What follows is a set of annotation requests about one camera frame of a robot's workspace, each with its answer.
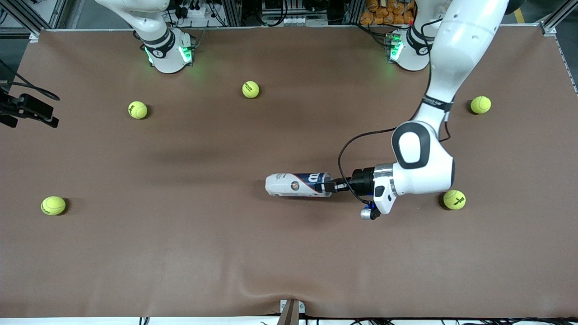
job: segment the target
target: cable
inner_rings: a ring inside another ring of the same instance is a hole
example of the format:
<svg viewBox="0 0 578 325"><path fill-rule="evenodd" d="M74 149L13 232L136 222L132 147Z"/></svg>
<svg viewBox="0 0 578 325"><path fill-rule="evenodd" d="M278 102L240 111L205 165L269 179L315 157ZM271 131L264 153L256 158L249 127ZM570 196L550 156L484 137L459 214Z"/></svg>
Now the cable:
<svg viewBox="0 0 578 325"><path fill-rule="evenodd" d="M285 21L285 18L287 18L287 14L289 14L289 4L287 3L287 0L283 0L283 2L281 3L281 16L279 16L279 20L278 20L276 23L274 23L273 25L269 25L268 23L265 23L265 22L259 17L259 15L258 15L258 13L257 13L257 12L258 12L258 8L259 8L259 7L258 7L258 3L259 3L259 0L256 0L256 1L255 1L255 11L254 11L254 15L255 15L255 18L257 19L257 21L258 21L261 25L263 25L263 26L267 26L267 27L275 27L275 26L278 26L279 24L281 24L282 22ZM283 13L283 4L285 4L285 14Z"/></svg>
<svg viewBox="0 0 578 325"><path fill-rule="evenodd" d="M445 140L451 139L450 130L447 129L447 121L444 121L444 122L443 122L443 126L444 126L444 128L446 129L447 137L441 139L439 142L444 142Z"/></svg>
<svg viewBox="0 0 578 325"><path fill-rule="evenodd" d="M430 21L429 23L423 24L423 25L421 26L421 28L420 28L421 34L425 37L424 27L425 27L425 26L428 26L428 25L433 25L433 24L435 24L435 23L438 23L438 22L440 22L442 19L443 19L443 18L440 18L440 19L438 19L438 20ZM425 42L425 46L428 48L428 51L427 51L426 54L428 54L429 60L430 60L430 62L431 62L431 55L429 55L429 43L428 43L428 40L426 40L426 39L424 38L424 42Z"/></svg>
<svg viewBox="0 0 578 325"><path fill-rule="evenodd" d="M0 21L0 25L2 25L4 21L6 21L6 18L8 18L8 12L5 12L4 9L0 8L0 19L2 19L2 21Z"/></svg>
<svg viewBox="0 0 578 325"><path fill-rule="evenodd" d="M2 64L4 66L4 68L6 68L8 71L10 71L11 73L13 73L15 76L19 77L22 81L24 81L24 83L20 83L20 82L9 82L8 84L14 85L14 86L22 86L22 87L26 87L26 88L31 88L36 90L37 92L43 94L44 96L55 100L55 101L59 101L60 97L58 97L57 95L55 95L54 93L52 93L51 91L48 91L46 89L40 88L40 87L36 87L34 86L31 82L29 82L28 80L24 79L24 77L22 77L21 75L18 74L18 72L12 70L8 64L4 63L4 61L2 61L2 59L0 59L0 64Z"/></svg>
<svg viewBox="0 0 578 325"><path fill-rule="evenodd" d="M381 41L379 41L379 40L377 39L377 37L375 36L375 34L374 34L374 33L371 31L371 29L369 28L369 25L367 25L367 29L368 29L368 31L369 31L369 34L371 35L371 37L373 38L373 40L374 40L375 42L377 42L377 44L379 44L379 45L381 45L381 46L383 46L383 47L392 47L391 45L387 45L387 44L382 43Z"/></svg>
<svg viewBox="0 0 578 325"><path fill-rule="evenodd" d="M213 0L208 0L207 3L209 4L209 7L211 8L211 11L215 14L215 18L217 19L217 21L218 21L223 27L226 27L227 25L225 24L224 20L221 18L221 15L219 14L218 10L216 9Z"/></svg>
<svg viewBox="0 0 578 325"><path fill-rule="evenodd" d="M169 15L169 19L171 20L171 27L174 27L175 22L173 21L173 16L171 15L171 12L169 11L169 9L166 10L166 13Z"/></svg>
<svg viewBox="0 0 578 325"><path fill-rule="evenodd" d="M371 205L373 202L372 201L368 201L368 200L363 200L362 198L359 197L359 195L357 195L357 193L351 188L351 185L349 184L349 181L347 180L347 177L345 177L345 173L343 172L343 168L341 167L341 156L343 155L343 152L345 151L345 149L347 148L347 146L352 143L353 141L363 137L363 136L367 136L367 135L372 135L372 134L379 134L379 133L386 133L386 132L391 132L393 130L395 130L396 128L389 128L386 130L379 130L379 131L372 131L372 132L367 132L367 133L362 133L362 134L358 134L356 136L354 136L353 138L351 138L349 141L347 141L347 143L343 146L343 148L341 149L341 151L339 152L339 156L337 156L337 166L339 167L339 173L341 173L341 177L343 178L343 180L345 181L345 184L347 184L347 188L349 189L349 191L353 194L353 196L355 196L356 199L358 199L361 203L366 204L366 205Z"/></svg>
<svg viewBox="0 0 578 325"><path fill-rule="evenodd" d="M205 32L207 31L207 27L209 26L209 20L207 20L207 26L203 29L203 33L201 34L201 38L199 38L199 42L195 44L195 49L201 46L201 42L203 41L203 37L205 37Z"/></svg>

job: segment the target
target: white can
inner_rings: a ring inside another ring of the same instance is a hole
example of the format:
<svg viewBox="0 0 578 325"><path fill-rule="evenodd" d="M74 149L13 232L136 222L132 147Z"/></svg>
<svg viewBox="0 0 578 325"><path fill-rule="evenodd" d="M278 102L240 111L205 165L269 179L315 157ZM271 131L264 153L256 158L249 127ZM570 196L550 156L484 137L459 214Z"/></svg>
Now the white can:
<svg viewBox="0 0 578 325"><path fill-rule="evenodd" d="M267 176L265 190L275 197L330 197L323 187L330 180L329 173L277 173Z"/></svg>

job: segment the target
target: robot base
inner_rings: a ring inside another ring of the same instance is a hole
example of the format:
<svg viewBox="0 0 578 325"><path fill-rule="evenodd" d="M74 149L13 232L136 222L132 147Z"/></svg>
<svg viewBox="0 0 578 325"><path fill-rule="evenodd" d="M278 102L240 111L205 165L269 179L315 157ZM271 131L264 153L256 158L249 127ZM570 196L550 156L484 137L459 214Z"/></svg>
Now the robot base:
<svg viewBox="0 0 578 325"><path fill-rule="evenodd" d="M171 31L175 33L175 45L164 58L157 58L147 51L151 66L162 73L175 73L186 65L192 65L195 54L195 38L177 28L171 28Z"/></svg>
<svg viewBox="0 0 578 325"><path fill-rule="evenodd" d="M407 39L407 30L397 30L392 33L394 36L399 35L401 45L387 50L389 62L396 63L402 69L408 71L419 71L424 69L429 63L428 55L418 55L405 41Z"/></svg>

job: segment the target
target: table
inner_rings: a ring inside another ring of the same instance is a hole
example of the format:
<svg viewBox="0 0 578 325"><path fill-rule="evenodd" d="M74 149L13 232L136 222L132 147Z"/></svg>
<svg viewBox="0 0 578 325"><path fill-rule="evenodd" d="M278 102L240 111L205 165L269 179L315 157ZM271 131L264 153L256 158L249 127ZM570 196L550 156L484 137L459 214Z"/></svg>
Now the table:
<svg viewBox="0 0 578 325"><path fill-rule="evenodd" d="M28 46L19 72L62 98L61 122L0 128L0 316L259 315L284 298L318 317L578 313L578 98L538 27L501 28L455 98L444 146L466 207L406 195L375 221L348 193L270 197L264 179L337 175L348 139L412 115L427 71L386 64L356 28L211 30L174 75L138 47L130 32ZM492 109L475 116L478 95ZM129 117L134 100L150 117ZM393 160L374 135L343 165ZM65 215L40 211L50 195Z"/></svg>

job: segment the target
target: yellow tennis ball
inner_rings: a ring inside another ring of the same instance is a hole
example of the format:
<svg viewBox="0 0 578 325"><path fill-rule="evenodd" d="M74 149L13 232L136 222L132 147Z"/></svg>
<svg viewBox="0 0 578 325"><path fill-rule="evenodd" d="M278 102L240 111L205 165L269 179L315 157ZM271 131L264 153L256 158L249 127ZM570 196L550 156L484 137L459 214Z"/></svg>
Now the yellow tennis ball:
<svg viewBox="0 0 578 325"><path fill-rule="evenodd" d="M66 208L66 202L61 197L47 197L40 204L42 212L49 216L59 215Z"/></svg>
<svg viewBox="0 0 578 325"><path fill-rule="evenodd" d="M243 95L247 98L255 98L259 94L259 85L256 82L246 82L243 84Z"/></svg>
<svg viewBox="0 0 578 325"><path fill-rule="evenodd" d="M143 102L132 102L128 105L128 113L134 117L135 119L142 119L144 118L149 110L146 108L146 105Z"/></svg>
<svg viewBox="0 0 578 325"><path fill-rule="evenodd" d="M443 196L443 203L451 210L459 210L466 205L466 196L460 191L451 190Z"/></svg>
<svg viewBox="0 0 578 325"><path fill-rule="evenodd" d="M490 107L492 107L492 102L486 96L478 96L473 99L472 103L470 104L470 108L472 112L476 114L483 114L487 112Z"/></svg>

